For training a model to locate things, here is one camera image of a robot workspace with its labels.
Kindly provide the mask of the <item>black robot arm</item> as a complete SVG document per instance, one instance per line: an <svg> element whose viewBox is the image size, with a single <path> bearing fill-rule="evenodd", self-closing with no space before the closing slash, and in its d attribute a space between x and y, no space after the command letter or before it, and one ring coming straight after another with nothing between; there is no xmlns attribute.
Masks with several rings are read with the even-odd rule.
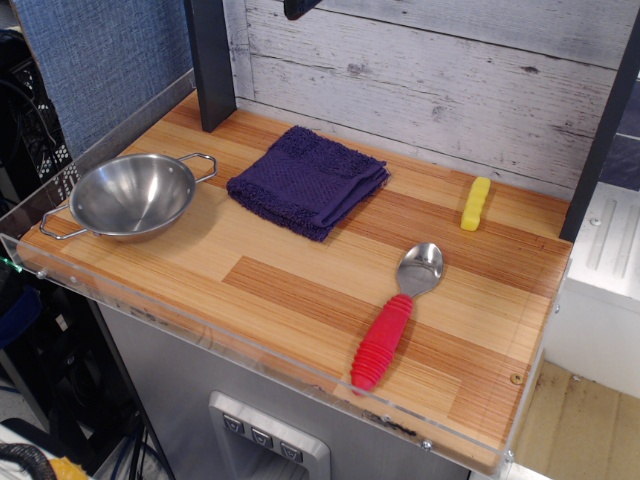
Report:
<svg viewBox="0 0 640 480"><path fill-rule="evenodd" d="M297 20L314 9L321 0L284 0L284 14L288 20Z"/></svg>

